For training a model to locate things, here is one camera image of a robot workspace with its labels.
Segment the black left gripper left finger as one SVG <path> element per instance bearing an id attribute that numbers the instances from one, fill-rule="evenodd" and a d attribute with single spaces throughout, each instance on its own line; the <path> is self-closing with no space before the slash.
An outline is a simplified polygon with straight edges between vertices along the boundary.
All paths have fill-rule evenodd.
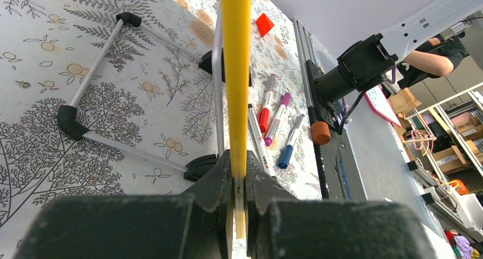
<path id="1" fill-rule="evenodd" d="M 61 196 L 16 258 L 229 258 L 230 154 L 179 195 Z"/>

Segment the person forearm in background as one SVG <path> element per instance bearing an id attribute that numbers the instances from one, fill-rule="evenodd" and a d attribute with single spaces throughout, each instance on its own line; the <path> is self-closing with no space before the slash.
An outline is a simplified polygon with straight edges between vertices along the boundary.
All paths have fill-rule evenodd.
<path id="1" fill-rule="evenodd" d="M 446 76 L 454 70 L 454 65 L 448 58 L 426 52 L 412 51 L 403 61 L 437 77 Z"/>

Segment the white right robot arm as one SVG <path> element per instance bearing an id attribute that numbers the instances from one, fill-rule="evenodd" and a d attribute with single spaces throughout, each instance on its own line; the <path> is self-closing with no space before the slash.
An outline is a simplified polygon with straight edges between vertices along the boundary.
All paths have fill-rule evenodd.
<path id="1" fill-rule="evenodd" d="M 480 9 L 482 0 L 433 1 L 405 20 L 350 46 L 338 57 L 335 68 L 313 81 L 312 95 L 322 102 L 338 101 L 352 91 L 363 96 L 418 46 Z"/>

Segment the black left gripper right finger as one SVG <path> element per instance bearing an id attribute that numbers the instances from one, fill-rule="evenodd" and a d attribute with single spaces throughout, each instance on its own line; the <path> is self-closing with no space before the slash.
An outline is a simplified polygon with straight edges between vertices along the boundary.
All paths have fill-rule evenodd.
<path id="1" fill-rule="evenodd" d="M 247 153 L 247 254 L 252 258 L 435 258 L 410 208 L 300 200 Z"/>

